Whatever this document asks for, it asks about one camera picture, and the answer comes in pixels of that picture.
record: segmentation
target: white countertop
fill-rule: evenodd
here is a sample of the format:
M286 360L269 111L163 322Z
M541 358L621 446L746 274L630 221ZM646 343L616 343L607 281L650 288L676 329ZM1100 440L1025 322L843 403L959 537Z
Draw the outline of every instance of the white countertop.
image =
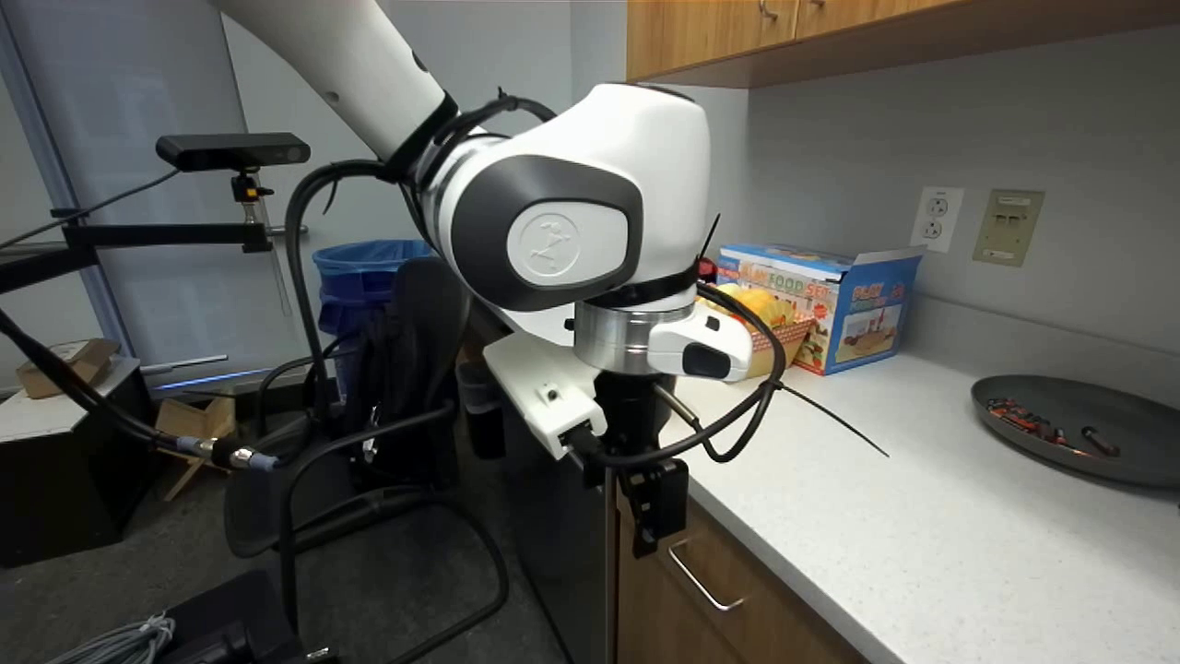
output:
M778 395L732 463L686 455L692 495L875 660L1180 660L1180 495L1002 446L972 422L972 380L922 358L789 372L890 457ZM680 395L713 422L746 388Z
M136 365L136 358L115 358L106 380L95 384L95 391L112 395ZM69 433L80 415L86 411L65 395L28 399L26 391L15 391L0 403L0 446Z

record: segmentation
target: blue container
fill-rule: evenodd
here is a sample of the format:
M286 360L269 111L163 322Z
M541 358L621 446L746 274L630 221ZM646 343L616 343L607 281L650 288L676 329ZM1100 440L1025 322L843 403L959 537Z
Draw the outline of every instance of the blue container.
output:
M315 254L321 270L321 333L355 337L386 305L399 270L434 254L424 241L339 242Z

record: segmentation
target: black chair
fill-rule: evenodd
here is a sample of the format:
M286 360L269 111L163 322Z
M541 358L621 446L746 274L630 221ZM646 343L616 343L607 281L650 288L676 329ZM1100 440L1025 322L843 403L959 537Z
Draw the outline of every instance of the black chair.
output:
M385 343L375 355L363 352L366 358L359 358L359 384L351 391L355 399L380 395L380 403L347 403L333 422L307 411L265 436L262 449L279 455L285 467L269 476L237 472L230 481L224 537L237 556L279 556L279 597L299 632L299 554L390 516L445 508L487 551L494 594L404 653L422 658L494 617L510 597L510 575L484 525L445 495L451 472L422 472L445 463L453 455L453 358L472 297L442 263L424 257L401 264L390 304L394 312L380 324L386 324L385 333L394 343Z

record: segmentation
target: electrical outlet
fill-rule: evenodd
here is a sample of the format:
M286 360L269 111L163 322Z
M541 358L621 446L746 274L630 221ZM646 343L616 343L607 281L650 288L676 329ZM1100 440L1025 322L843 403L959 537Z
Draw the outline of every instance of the electrical outlet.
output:
M950 241L955 241L962 199L966 199L962 189L922 189L911 246L948 254Z
M1041 208L1041 189L992 189L972 257L996 264L1025 264Z

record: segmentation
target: dark plate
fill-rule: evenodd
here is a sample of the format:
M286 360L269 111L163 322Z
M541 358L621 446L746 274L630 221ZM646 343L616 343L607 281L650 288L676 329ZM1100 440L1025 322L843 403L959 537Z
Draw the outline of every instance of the dark plate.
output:
M1050 375L987 375L971 395L992 436L1046 463L1137 487L1180 487L1180 411Z

